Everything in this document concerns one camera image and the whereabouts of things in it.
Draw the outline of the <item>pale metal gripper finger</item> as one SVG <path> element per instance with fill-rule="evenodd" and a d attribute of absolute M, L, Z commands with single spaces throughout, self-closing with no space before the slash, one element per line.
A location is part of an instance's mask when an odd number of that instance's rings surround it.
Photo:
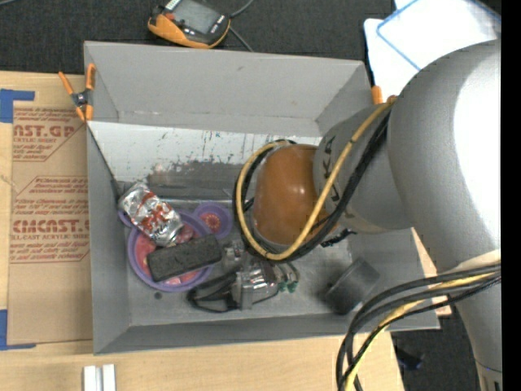
<path fill-rule="evenodd" d="M 231 240 L 224 245 L 223 262 L 239 264 L 245 257 L 245 246 L 242 240 Z"/>
<path fill-rule="evenodd" d="M 248 272 L 237 272 L 234 287 L 234 297 L 241 310 L 253 307 L 254 284 Z"/>

